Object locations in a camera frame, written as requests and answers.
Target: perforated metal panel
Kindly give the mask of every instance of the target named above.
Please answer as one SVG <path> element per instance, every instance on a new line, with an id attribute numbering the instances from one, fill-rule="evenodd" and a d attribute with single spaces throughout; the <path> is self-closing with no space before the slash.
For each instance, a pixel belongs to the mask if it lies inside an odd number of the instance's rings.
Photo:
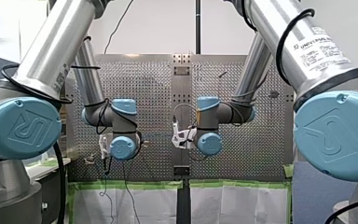
<path id="1" fill-rule="evenodd" d="M 172 102 L 172 87 L 190 86 L 192 91 L 185 94 L 191 94 L 193 105 L 202 95 L 219 95 L 222 100 L 229 100 L 245 61 L 244 56 L 193 55 L 189 65 L 191 78 L 180 78 L 178 82 L 179 79 L 172 79 L 175 65 L 172 59 L 172 55 L 100 55 L 96 58 L 102 68 L 100 76 L 105 96 L 135 99 L 139 130 L 146 140 L 152 142 L 134 160 L 131 168 L 131 179 L 134 180 L 172 180 L 173 165 L 177 162 L 188 164 L 188 160 L 178 160 L 179 149 L 172 150 L 172 110 L 175 104 Z M 72 82 L 69 78 L 66 83 L 68 95 L 75 98 L 75 102 L 67 107 L 68 148 L 77 152 L 78 159 L 71 165 L 69 177 L 72 181 L 102 178 L 98 135 L 94 127 L 81 120 L 83 105 L 76 84 Z M 293 112 L 290 101 L 293 97 L 289 90 L 275 67 L 271 67 L 257 98 L 256 119 L 240 128 L 221 125 L 222 153 L 206 161 L 191 161 L 191 178 L 283 180 L 282 166 L 292 159 Z M 269 97 L 271 91 L 277 91 L 278 98 Z M 196 149 L 191 153 L 199 156 Z M 97 160 L 94 165 L 87 165 L 84 159 L 91 154 Z M 111 172 L 109 178 L 122 178 L 122 163 L 113 161 Z"/>
<path id="2" fill-rule="evenodd" d="M 197 102 L 199 96 L 219 95 L 228 101 L 237 87 L 244 58 L 195 56 L 192 59 L 192 96 Z M 271 92 L 279 96 L 271 98 Z M 268 78 L 260 89 L 256 101 L 256 119 L 241 127 L 221 124 L 223 136 L 222 152 L 205 161 L 191 161 L 192 178 L 246 178 L 279 180 L 284 178 L 283 165 L 291 159 L 290 148 L 285 149 L 287 116 L 285 108 L 291 102 L 285 84 L 272 65 Z"/>
<path id="3" fill-rule="evenodd" d="M 131 98 L 138 107 L 138 130 L 152 144 L 144 147 L 131 167 L 131 179 L 172 179 L 172 117 L 171 117 L 171 56 L 101 55 L 96 58 L 101 66 L 100 77 L 105 96 L 109 99 Z M 73 181 L 102 178 L 103 166 L 95 128 L 84 124 L 80 114 L 83 109 L 76 85 L 74 138 L 78 160 L 71 165 L 69 176 Z M 84 158 L 95 155 L 94 165 L 86 165 Z M 110 178 L 122 178 L 122 162 L 112 161 Z"/>

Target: silver arm segment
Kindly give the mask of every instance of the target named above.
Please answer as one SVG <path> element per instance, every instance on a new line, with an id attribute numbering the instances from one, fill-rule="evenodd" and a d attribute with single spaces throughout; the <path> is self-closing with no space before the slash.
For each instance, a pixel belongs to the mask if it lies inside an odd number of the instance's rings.
<path id="1" fill-rule="evenodd" d="M 15 76 L 0 81 L 0 111 L 4 111 L 0 112 L 3 117 L 0 122 L 13 126 L 0 136 L 20 138 L 15 146 L 0 137 L 0 146 L 7 152 L 0 154 L 1 159 L 28 159 L 42 154 L 57 141 L 61 132 L 57 109 L 63 102 L 59 101 L 60 91 L 74 61 L 86 107 L 83 120 L 97 130 L 99 126 L 113 127 L 114 138 L 118 140 L 112 142 L 111 151 L 115 152 L 112 155 L 116 159 L 127 160 L 135 155 L 142 142 L 136 131 L 136 103 L 132 99 L 116 99 L 112 103 L 105 100 L 98 72 L 95 67 L 91 68 L 95 61 L 90 40 L 84 38 L 92 20 L 102 16 L 107 3 L 104 0 L 59 0 Z M 23 127 L 29 127 L 27 133 L 22 133 Z M 18 153 L 16 147 L 29 149 Z"/>
<path id="2" fill-rule="evenodd" d="M 13 77 L 55 99 L 95 18 L 88 0 L 58 1 Z"/>
<path id="3" fill-rule="evenodd" d="M 256 33 L 237 89 L 232 96 L 233 101 L 245 103 L 246 105 L 255 103 L 258 88 L 266 78 L 271 60 L 269 48 L 264 43 L 261 35 Z"/>
<path id="4" fill-rule="evenodd" d="M 103 85 L 101 84 L 98 69 L 86 68 L 97 66 L 94 60 L 92 45 L 88 37 L 84 39 L 83 44 L 81 45 L 75 58 L 74 65 L 83 67 L 74 69 L 77 86 L 80 90 L 83 104 L 87 106 L 102 103 L 105 96 L 103 94 Z"/>

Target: metal rod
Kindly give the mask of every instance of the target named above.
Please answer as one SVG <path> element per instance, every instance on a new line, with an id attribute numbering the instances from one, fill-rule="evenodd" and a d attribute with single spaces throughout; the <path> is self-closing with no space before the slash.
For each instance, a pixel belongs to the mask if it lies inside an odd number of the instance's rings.
<path id="1" fill-rule="evenodd" d="M 94 17 L 95 6 L 88 0 L 59 0 L 14 78 L 59 99 L 63 82 Z"/>
<path id="2" fill-rule="evenodd" d="M 238 103 L 249 102 L 252 105 L 257 96 L 257 89 L 267 75 L 271 63 L 271 53 L 259 33 L 255 34 L 249 56 L 246 59 L 245 66 L 238 82 L 232 100 Z"/>
<path id="3" fill-rule="evenodd" d="M 196 54 L 201 54 L 201 0 L 196 0 Z"/>
<path id="4" fill-rule="evenodd" d="M 76 55 L 74 65 L 81 67 L 95 67 L 94 53 L 89 39 L 85 39 Z M 95 105 L 104 100 L 103 86 L 100 75 L 95 68 L 74 68 L 77 86 L 84 105 Z"/>

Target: white wall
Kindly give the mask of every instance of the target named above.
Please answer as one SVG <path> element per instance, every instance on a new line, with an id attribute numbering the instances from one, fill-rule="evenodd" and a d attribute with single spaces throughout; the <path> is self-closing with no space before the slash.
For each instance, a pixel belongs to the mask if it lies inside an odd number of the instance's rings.
<path id="1" fill-rule="evenodd" d="M 110 2 L 89 29 L 96 53 L 103 53 L 110 33 L 130 0 Z M 246 54 L 251 31 L 223 0 L 201 1 L 201 50 L 205 54 Z M 107 53 L 172 54 L 196 50 L 195 0 L 134 0 Z"/>
<path id="2" fill-rule="evenodd" d="M 19 63 L 47 17 L 46 0 L 0 0 L 0 58 Z"/>

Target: wire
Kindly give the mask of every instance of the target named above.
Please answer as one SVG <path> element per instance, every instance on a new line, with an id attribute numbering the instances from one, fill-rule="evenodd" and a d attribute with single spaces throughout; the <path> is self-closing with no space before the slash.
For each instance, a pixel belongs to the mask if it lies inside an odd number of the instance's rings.
<path id="1" fill-rule="evenodd" d="M 110 157 L 110 161 L 109 161 L 109 168 L 106 170 L 106 159 L 103 160 L 103 168 L 104 168 L 104 171 L 103 171 L 103 176 L 104 176 L 104 191 L 100 192 L 100 196 L 101 197 L 104 197 L 106 196 L 109 201 L 110 201 L 110 217 L 112 218 L 112 221 L 110 222 L 110 224 L 113 224 L 113 222 L 115 221 L 115 218 L 113 217 L 113 201 L 112 201 L 112 198 L 109 196 L 109 194 L 106 193 L 107 191 L 107 176 L 109 175 L 110 173 L 110 168 L 111 168 L 111 165 L 112 165 L 112 157 Z"/>
<path id="2" fill-rule="evenodd" d="M 242 16 L 243 19 L 245 20 L 246 24 L 249 26 L 249 28 L 251 28 L 252 30 L 254 30 L 255 32 L 257 32 L 257 29 L 255 28 L 255 26 L 252 24 L 251 20 L 249 19 L 248 15 L 246 14 L 246 9 L 245 9 L 245 0 L 242 0 Z"/>
<path id="3" fill-rule="evenodd" d="M 186 137 L 186 140 L 185 140 L 185 151 L 187 152 L 187 156 L 192 160 L 192 161 L 205 161 L 209 156 L 205 155 L 204 157 L 202 157 L 201 159 L 197 159 L 197 158 L 194 158 L 193 156 L 191 156 L 190 154 L 190 149 L 187 150 L 187 142 L 190 141 L 190 139 L 188 139 L 188 137 L 190 136 L 190 131 L 193 129 L 193 128 L 196 128 L 196 126 L 194 126 L 196 124 L 196 120 L 194 120 L 193 124 L 188 128 L 188 133 L 187 133 L 187 137 Z"/>
<path id="4" fill-rule="evenodd" d="M 95 69 L 95 70 L 100 70 L 101 69 L 100 66 L 78 66 L 78 65 L 72 65 L 71 68 L 75 68 L 75 69 Z"/>
<path id="5" fill-rule="evenodd" d="M 103 134 L 103 132 L 107 129 L 107 127 L 105 126 L 102 131 L 99 130 L 100 125 L 103 125 L 104 113 L 105 113 L 107 107 L 110 106 L 109 99 L 105 98 L 104 100 L 105 100 L 105 106 L 102 109 L 100 109 L 100 112 L 98 113 L 98 122 L 97 122 L 97 125 L 95 126 L 95 132 L 97 134 Z"/>
<path id="6" fill-rule="evenodd" d="M 250 94 L 252 94 L 252 93 L 255 93 L 255 92 L 257 92 L 257 91 L 263 86 L 263 84 L 266 82 L 266 80 L 267 80 L 267 75 L 264 76 L 263 80 L 255 87 L 255 89 L 254 89 L 253 91 L 248 91 L 248 92 L 246 92 L 246 93 L 244 93 L 244 94 L 241 94 L 241 95 L 232 95 L 231 97 L 238 97 L 238 98 L 240 98 L 240 97 L 245 97 L 245 96 L 247 96 L 247 95 L 250 95 Z"/>
<path id="7" fill-rule="evenodd" d="M 176 116 L 175 116 L 175 115 L 176 115 L 176 110 L 177 110 L 179 107 L 181 107 L 181 106 L 190 107 L 190 108 L 192 108 L 195 112 L 197 112 L 197 108 L 194 107 L 193 105 L 190 105 L 190 104 L 179 104 L 179 105 L 177 105 L 177 106 L 173 109 L 173 116 L 174 116 L 174 117 L 176 117 Z"/>
<path id="8" fill-rule="evenodd" d="M 298 14 L 294 19 L 292 19 L 289 24 L 287 25 L 286 29 L 284 30 L 277 47 L 277 53 L 275 55 L 275 60 L 277 64 L 277 70 L 278 74 L 280 75 L 281 79 L 290 86 L 289 80 L 287 80 L 286 74 L 283 70 L 282 65 L 282 52 L 284 47 L 284 42 L 286 41 L 287 36 L 289 36 L 290 32 L 292 32 L 293 28 L 296 26 L 296 24 L 301 21 L 302 19 L 308 17 L 308 16 L 315 16 L 315 10 L 312 8 L 305 9 L 300 14 Z"/>
<path id="9" fill-rule="evenodd" d="M 106 54 L 107 49 L 109 48 L 110 42 L 112 41 L 112 37 L 117 32 L 117 29 L 120 26 L 121 22 L 123 21 L 124 17 L 126 16 L 127 11 L 130 9 L 130 6 L 132 5 L 132 2 L 133 2 L 133 0 L 130 0 L 129 4 L 127 5 L 126 10 L 124 11 L 123 15 L 121 16 L 120 20 L 118 21 L 115 30 L 112 32 L 112 34 L 110 34 L 109 41 L 107 42 L 107 45 L 106 45 L 106 47 L 105 47 L 105 49 L 103 51 L 103 54 Z"/>
<path id="10" fill-rule="evenodd" d="M 60 146 L 56 142 L 53 146 L 54 152 L 57 157 L 58 163 L 58 172 L 60 175 L 60 213 L 58 214 L 58 224 L 63 224 L 65 218 L 65 206 L 66 206 L 66 186 L 65 186 L 65 167 L 63 166 L 62 154 L 60 151 Z"/>
<path id="11" fill-rule="evenodd" d="M 135 213 L 135 217 L 136 217 L 136 220 L 138 221 L 138 224 L 141 224 L 141 222 L 139 221 L 139 218 L 138 218 L 138 212 L 136 211 L 136 207 L 135 207 L 135 200 L 133 199 L 133 196 L 130 192 L 130 189 L 127 185 L 127 178 L 130 178 L 130 173 L 129 172 L 129 176 L 126 176 L 126 169 L 125 169 L 125 166 L 124 166 L 124 162 L 122 162 L 123 164 L 123 178 L 124 178 L 124 186 L 127 190 L 127 192 L 130 194 L 130 197 L 131 197 L 131 200 L 132 200 L 132 209 L 133 209 L 133 212 Z"/>
<path id="12" fill-rule="evenodd" d="M 352 203 L 344 208 L 339 209 L 338 211 L 336 211 L 335 213 L 333 213 L 326 221 L 324 224 L 331 224 L 332 221 L 334 221 L 339 215 L 352 210 L 354 208 L 358 207 L 358 202 L 356 203 Z"/>
<path id="13" fill-rule="evenodd" d="M 45 93 L 43 93 L 42 91 L 37 91 L 37 90 L 34 90 L 34 89 L 31 89 L 27 86 L 24 86 L 22 84 L 20 84 L 19 82 L 17 82 L 16 80 L 14 80 L 11 76 L 9 76 L 6 72 L 7 69 L 12 69 L 12 68 L 18 68 L 20 65 L 19 64 L 8 64 L 8 65 L 5 65 L 1 68 L 1 74 L 2 76 L 7 79 L 11 84 L 15 85 L 16 87 L 24 90 L 25 92 L 29 93 L 30 95 L 33 95 L 35 97 L 38 97 L 38 98 L 42 98 L 44 100 L 47 100 L 47 101 L 51 101 L 51 102 L 55 102 L 55 103 L 58 103 L 58 104 L 63 104 L 63 105 L 69 105 L 71 104 L 73 101 L 70 100 L 70 99 L 63 99 L 63 100 L 57 100 Z"/>

